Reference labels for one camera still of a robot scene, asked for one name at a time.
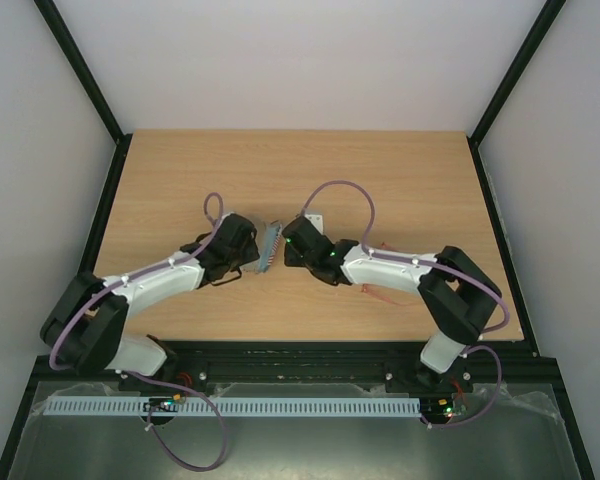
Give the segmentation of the light blue cleaning cloth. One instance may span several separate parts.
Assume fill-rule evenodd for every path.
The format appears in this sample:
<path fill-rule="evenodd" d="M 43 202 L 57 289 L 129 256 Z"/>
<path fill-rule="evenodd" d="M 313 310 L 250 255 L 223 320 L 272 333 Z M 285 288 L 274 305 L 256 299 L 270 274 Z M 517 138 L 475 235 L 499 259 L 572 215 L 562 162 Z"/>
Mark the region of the light blue cleaning cloth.
<path fill-rule="evenodd" d="M 273 259 L 278 248 L 279 231 L 279 224 L 270 224 L 265 230 L 261 258 L 259 263 L 259 271 L 261 273 L 265 273 L 273 263 Z"/>

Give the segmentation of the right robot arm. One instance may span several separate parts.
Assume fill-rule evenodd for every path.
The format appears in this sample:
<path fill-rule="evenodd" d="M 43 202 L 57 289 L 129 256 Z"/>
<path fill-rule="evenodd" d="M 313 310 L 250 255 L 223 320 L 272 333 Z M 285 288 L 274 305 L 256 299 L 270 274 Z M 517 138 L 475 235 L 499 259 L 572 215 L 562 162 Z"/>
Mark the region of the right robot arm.
<path fill-rule="evenodd" d="M 437 332 L 421 350 L 412 377 L 430 392 L 450 381 L 456 359 L 486 332 L 502 303 L 500 289 L 457 247 L 414 255 L 373 249 L 355 240 L 332 242 L 306 216 L 294 219 L 282 236 L 284 264 L 305 268 L 327 285 L 379 286 L 421 298 Z"/>

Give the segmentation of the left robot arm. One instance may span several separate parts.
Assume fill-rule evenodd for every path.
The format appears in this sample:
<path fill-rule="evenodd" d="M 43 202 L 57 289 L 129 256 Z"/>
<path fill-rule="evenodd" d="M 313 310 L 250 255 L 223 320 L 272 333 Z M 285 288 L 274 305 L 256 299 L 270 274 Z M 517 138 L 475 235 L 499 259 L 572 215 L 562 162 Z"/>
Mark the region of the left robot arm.
<path fill-rule="evenodd" d="M 251 220 L 231 212 L 160 262 L 104 278 L 77 274 L 40 330 L 50 367 L 155 375 L 168 361 L 166 348 L 150 335 L 125 335 L 126 321 L 172 296 L 220 286 L 228 274 L 241 277 L 241 268 L 260 257 L 256 235 Z"/>

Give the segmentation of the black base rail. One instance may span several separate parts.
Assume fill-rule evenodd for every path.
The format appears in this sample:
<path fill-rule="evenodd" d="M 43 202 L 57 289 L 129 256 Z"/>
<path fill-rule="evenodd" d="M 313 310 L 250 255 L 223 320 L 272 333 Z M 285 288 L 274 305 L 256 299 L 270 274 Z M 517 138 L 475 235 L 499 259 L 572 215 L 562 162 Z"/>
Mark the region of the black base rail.
<path fill-rule="evenodd" d="M 407 391 L 407 381 L 416 380 L 417 363 L 424 342 L 255 342 L 255 341 L 167 341 L 175 359 L 167 361 L 154 378 L 167 382 L 178 374 L 191 379 L 196 390 L 228 383 L 354 383 L 383 384 Z M 565 390 L 564 381 L 552 358 L 542 357 L 526 341 L 486 342 L 499 356 L 502 379 L 507 385 L 548 384 Z M 453 368 L 458 383 L 495 383 L 492 355 L 482 350 L 460 358 Z M 47 356 L 34 363 L 29 384 L 39 381 L 114 381 L 112 371 L 78 374 L 54 371 Z"/>

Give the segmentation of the metal base plate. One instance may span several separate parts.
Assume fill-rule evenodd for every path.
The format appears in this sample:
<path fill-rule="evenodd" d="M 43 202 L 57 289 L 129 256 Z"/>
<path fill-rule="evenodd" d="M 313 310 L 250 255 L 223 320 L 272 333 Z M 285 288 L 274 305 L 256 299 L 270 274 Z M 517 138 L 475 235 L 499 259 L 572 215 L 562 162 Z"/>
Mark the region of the metal base plate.
<path fill-rule="evenodd" d="M 417 418 L 226 418 L 240 398 L 407 398 L 354 385 L 233 384 L 213 417 L 49 416 L 54 397 L 147 397 L 103 383 L 41 384 L 12 479 L 577 479 L 566 426 L 547 386 L 481 384 L 458 403 L 469 423 Z"/>

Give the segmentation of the black enclosure frame post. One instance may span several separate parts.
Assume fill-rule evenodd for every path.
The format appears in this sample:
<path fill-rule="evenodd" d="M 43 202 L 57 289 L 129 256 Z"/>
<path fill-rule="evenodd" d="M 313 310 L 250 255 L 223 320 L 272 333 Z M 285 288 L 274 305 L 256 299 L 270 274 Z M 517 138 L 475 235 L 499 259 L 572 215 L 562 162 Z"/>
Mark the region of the black enclosure frame post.
<path fill-rule="evenodd" d="M 127 139 L 56 3 L 34 0 L 38 12 L 116 145 Z"/>

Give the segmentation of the right black frame post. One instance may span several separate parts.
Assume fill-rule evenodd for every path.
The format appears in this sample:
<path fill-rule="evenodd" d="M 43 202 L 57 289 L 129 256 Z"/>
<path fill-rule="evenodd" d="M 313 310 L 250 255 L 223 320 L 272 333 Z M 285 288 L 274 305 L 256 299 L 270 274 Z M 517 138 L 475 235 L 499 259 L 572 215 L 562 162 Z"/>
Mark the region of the right black frame post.
<path fill-rule="evenodd" d="M 566 3 L 566 0 L 544 2 L 475 129 L 468 137 L 471 150 L 479 149 Z"/>

